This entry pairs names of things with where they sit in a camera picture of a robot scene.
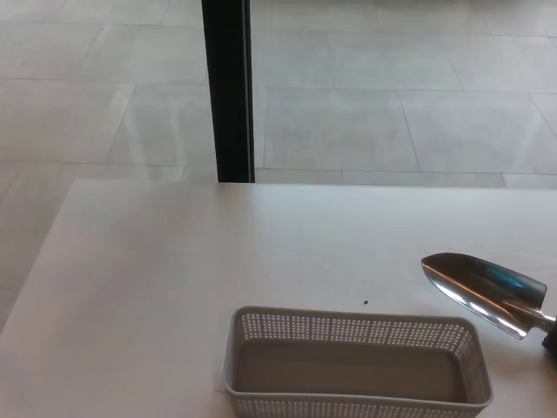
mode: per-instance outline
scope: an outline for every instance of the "metal trowel blade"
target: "metal trowel blade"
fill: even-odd
[[[513,337],[523,339],[535,325],[520,307],[541,309],[543,283],[465,254],[434,254],[421,264],[441,292]]]

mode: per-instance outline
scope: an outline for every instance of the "white table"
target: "white table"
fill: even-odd
[[[436,290],[419,260],[440,251],[545,281],[557,310],[555,192],[79,181],[0,336],[0,415],[232,417],[214,390],[230,316],[269,305],[466,317],[495,393],[482,417],[555,417],[543,334]]]

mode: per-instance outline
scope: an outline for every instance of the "tile floor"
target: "tile floor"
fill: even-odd
[[[252,0],[260,182],[557,189],[557,0]],[[200,0],[0,0],[0,328],[76,178],[215,181]]]

